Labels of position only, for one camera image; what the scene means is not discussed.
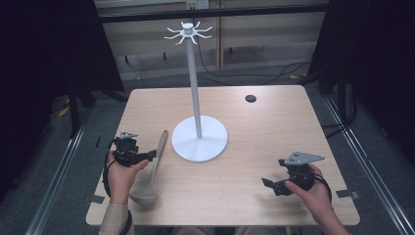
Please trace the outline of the black curtain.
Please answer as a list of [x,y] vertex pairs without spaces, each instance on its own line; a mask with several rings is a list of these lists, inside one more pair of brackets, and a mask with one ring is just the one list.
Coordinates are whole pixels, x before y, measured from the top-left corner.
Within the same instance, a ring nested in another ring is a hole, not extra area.
[[0,203],[50,121],[53,101],[94,104],[123,85],[94,0],[0,0]]
[[329,0],[308,74],[349,81],[415,163],[415,0]]

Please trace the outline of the person's left hand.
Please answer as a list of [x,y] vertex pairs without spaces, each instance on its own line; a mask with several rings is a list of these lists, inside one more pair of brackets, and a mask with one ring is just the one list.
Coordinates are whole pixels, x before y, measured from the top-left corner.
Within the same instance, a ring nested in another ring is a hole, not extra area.
[[129,192],[133,186],[137,173],[148,165],[145,160],[131,167],[121,165],[115,160],[113,152],[108,155],[109,174],[108,183],[111,191],[110,203],[127,205]]

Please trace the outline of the person's right hand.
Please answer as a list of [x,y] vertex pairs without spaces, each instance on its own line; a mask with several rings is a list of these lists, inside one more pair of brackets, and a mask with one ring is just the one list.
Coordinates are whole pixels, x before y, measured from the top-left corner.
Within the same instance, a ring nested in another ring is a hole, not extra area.
[[313,187],[308,191],[304,191],[292,181],[286,181],[285,186],[303,200],[315,220],[321,220],[334,211],[328,189],[322,182],[315,180]]

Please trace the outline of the metal floor rail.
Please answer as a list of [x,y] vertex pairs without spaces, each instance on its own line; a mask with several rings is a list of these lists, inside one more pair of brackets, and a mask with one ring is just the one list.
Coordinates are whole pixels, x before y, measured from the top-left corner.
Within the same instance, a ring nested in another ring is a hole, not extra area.
[[82,140],[85,131],[86,122],[90,119],[92,108],[88,108],[82,120],[82,123],[74,136],[71,137],[66,151],[60,161],[60,164],[52,178],[46,194],[44,195],[40,206],[38,207],[30,225],[24,235],[42,235],[47,220],[54,207],[59,192],[63,186],[64,180],[68,174],[69,167]]
[[368,180],[388,212],[399,234],[415,235],[415,227],[409,221],[409,217],[406,215],[404,209],[386,185],[378,170],[375,169],[375,166],[372,164],[370,158],[352,129],[342,120],[339,108],[335,101],[330,96],[325,96],[324,101],[332,117],[334,118],[336,125],[339,127],[340,132],[343,134],[347,144],[353,151],[353,154],[365,172]]

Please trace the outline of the black metal stand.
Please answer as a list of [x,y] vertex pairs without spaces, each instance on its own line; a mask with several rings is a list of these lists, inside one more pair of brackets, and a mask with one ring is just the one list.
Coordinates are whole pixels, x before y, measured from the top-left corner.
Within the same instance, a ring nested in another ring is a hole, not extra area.
[[81,102],[84,107],[93,107],[96,99],[91,93],[89,87],[81,81],[73,81],[69,86],[69,112],[71,120],[71,134],[74,138],[80,129],[81,122],[79,118],[79,111],[77,103]]

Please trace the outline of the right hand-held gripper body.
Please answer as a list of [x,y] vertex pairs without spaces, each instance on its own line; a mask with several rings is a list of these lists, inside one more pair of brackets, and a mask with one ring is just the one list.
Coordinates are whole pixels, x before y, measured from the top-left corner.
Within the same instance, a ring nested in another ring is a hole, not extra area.
[[314,172],[309,164],[323,160],[324,157],[320,155],[292,152],[287,159],[280,159],[278,163],[288,170],[290,181],[297,184],[301,189],[308,191],[315,180]]

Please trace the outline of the black horizontal bar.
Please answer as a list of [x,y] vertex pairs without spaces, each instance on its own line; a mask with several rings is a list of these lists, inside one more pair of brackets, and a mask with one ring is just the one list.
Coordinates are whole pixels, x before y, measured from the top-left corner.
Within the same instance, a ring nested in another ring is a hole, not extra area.
[[99,21],[103,24],[147,22],[160,20],[193,19],[193,18],[215,18],[215,17],[239,17],[255,15],[279,15],[299,13],[326,12],[329,4],[311,5],[289,5],[271,7],[249,7],[249,8],[224,8],[210,10],[183,10],[170,12],[154,12],[140,14],[108,14],[101,15]]

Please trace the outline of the white hook stand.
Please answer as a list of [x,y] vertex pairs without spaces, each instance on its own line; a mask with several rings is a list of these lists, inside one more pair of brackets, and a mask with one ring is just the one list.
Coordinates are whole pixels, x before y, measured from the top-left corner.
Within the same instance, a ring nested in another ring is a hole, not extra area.
[[210,35],[203,35],[203,32],[211,30],[211,27],[199,29],[199,25],[200,22],[196,24],[182,22],[180,29],[168,29],[173,36],[165,37],[167,40],[179,37],[177,45],[184,43],[186,46],[194,112],[191,117],[183,119],[175,126],[171,135],[171,144],[180,158],[197,164],[216,159],[228,143],[228,131],[225,125],[215,117],[201,114],[194,46],[198,44],[199,37],[210,38]]

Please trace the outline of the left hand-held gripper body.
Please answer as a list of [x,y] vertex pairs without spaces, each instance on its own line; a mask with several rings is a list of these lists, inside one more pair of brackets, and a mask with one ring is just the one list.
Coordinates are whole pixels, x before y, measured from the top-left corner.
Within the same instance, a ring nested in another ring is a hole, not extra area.
[[138,153],[137,134],[121,131],[115,139],[115,160],[123,166],[133,166],[146,159],[144,154]]

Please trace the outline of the wall power outlet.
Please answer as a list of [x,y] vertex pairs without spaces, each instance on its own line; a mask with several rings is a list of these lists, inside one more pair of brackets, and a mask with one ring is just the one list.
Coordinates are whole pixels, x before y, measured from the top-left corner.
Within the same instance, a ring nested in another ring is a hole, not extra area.
[[209,8],[208,0],[186,0],[188,10],[205,10]]

